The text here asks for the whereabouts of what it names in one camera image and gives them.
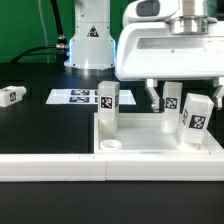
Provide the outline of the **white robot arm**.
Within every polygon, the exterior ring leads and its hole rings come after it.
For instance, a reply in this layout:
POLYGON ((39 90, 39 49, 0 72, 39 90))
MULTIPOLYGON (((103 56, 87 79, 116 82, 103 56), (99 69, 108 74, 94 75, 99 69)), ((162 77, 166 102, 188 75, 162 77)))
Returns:
POLYGON ((118 41, 109 22, 110 0, 75 1, 67 69, 85 76, 113 69, 120 80, 143 80, 156 111, 159 81, 212 80, 216 107, 223 107, 224 21, 209 15, 208 0, 135 0, 118 41))

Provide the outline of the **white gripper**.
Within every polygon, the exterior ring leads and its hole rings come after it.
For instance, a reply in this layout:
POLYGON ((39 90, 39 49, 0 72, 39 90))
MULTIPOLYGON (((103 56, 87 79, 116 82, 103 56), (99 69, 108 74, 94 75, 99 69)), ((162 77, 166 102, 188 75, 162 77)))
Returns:
POLYGON ((160 111, 157 80, 224 77, 224 21, 207 35, 172 35, 165 22, 127 25, 119 38, 115 74, 120 80, 146 80, 154 112, 160 111))

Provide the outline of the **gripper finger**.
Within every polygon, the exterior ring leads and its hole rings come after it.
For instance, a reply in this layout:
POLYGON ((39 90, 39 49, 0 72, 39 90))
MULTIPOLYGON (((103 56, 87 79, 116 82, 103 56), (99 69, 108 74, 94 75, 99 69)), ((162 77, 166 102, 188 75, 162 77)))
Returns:
POLYGON ((214 104, 217 110, 223 108, 224 98, 224 77, 218 77, 214 80, 215 92, 213 94, 214 104))

